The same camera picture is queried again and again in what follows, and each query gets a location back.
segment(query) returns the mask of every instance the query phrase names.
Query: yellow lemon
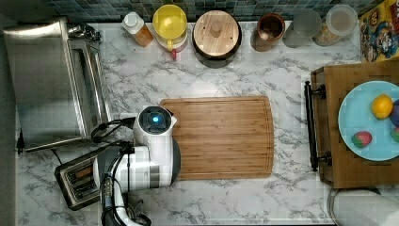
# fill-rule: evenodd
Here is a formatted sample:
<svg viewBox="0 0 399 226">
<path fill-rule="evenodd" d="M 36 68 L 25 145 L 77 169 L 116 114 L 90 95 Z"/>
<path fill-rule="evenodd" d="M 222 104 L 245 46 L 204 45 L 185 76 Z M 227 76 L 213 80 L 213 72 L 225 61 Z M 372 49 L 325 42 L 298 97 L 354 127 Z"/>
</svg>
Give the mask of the yellow lemon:
<svg viewBox="0 0 399 226">
<path fill-rule="evenodd" d="M 373 100 L 372 104 L 373 114 L 381 120 L 387 118 L 392 112 L 392 109 L 393 109 L 392 99 L 387 94 L 381 94 Z"/>
</svg>

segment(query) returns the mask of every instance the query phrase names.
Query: toaster slot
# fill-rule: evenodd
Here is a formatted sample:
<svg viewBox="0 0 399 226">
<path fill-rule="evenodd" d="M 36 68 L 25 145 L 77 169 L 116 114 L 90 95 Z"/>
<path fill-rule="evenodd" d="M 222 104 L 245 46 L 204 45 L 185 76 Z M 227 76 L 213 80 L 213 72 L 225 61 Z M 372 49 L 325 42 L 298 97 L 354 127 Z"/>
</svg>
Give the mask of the toaster slot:
<svg viewBox="0 0 399 226">
<path fill-rule="evenodd" d="M 94 192 L 97 192 L 99 189 L 94 183 L 94 180 L 90 180 L 80 186 L 75 187 L 72 192 L 74 197 L 77 200 L 83 199 L 88 195 L 91 195 Z"/>
<path fill-rule="evenodd" d="M 71 185 L 74 185 L 77 182 L 92 176 L 93 176 L 93 166 L 91 164 L 67 173 L 68 182 Z"/>
</svg>

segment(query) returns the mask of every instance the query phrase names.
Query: spice jar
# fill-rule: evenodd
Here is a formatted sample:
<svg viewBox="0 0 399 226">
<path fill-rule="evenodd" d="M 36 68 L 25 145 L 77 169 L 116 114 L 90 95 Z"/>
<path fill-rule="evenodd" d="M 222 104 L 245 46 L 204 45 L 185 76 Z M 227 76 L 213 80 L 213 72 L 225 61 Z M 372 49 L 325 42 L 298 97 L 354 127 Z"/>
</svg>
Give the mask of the spice jar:
<svg viewBox="0 0 399 226">
<path fill-rule="evenodd" d="M 131 12 L 125 16 L 122 26 L 132 34 L 137 43 L 143 47 L 149 45 L 153 40 L 149 28 L 144 24 L 143 19 L 135 12 Z"/>
</svg>

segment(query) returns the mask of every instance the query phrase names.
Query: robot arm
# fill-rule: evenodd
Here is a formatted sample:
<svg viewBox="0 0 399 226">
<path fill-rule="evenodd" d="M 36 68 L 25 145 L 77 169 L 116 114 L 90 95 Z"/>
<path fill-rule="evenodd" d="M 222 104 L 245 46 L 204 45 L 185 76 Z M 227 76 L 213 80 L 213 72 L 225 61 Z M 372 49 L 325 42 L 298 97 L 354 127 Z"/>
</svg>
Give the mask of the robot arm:
<svg viewBox="0 0 399 226">
<path fill-rule="evenodd" d="M 122 142 L 98 155 L 93 173 L 101 189 L 103 226 L 140 225 L 127 214 L 122 194 L 170 186 L 176 180 L 180 171 L 180 152 L 172 139 L 176 121 L 163 107 L 147 107 L 134 123 L 135 147 Z M 146 225 L 151 225 L 147 217 L 142 218 L 146 219 Z"/>
</svg>

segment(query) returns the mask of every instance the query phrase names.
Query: marble countertop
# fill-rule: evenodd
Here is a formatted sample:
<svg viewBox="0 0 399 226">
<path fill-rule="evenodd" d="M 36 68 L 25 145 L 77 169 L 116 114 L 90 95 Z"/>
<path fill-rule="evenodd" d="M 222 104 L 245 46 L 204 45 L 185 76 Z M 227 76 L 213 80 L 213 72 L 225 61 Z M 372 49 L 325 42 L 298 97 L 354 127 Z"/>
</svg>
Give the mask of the marble countertop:
<svg viewBox="0 0 399 226">
<path fill-rule="evenodd" d="M 168 188 L 131 192 L 132 202 L 144 201 L 139 208 L 153 225 L 332 223 L 326 206 L 330 187 L 320 182 L 309 161 L 303 86 L 311 71 L 324 65 L 358 63 L 358 32 L 330 47 L 310 41 L 290 49 L 280 40 L 270 51 L 257 53 L 249 44 L 255 24 L 240 23 L 242 45 L 234 61 L 220 69 L 197 61 L 191 39 L 173 61 L 156 40 L 142 48 L 119 24 L 95 24 L 103 34 L 104 77 L 116 117 L 158 105 L 165 98 L 263 95 L 270 100 L 275 131 L 272 175 L 181 181 Z M 75 147 L 66 152 L 94 149 Z M 98 225 L 98 204 L 75 212 L 68 209 L 54 177 L 58 163 L 51 152 L 17 158 L 18 225 Z M 384 189 L 397 191 L 395 186 Z"/>
</svg>

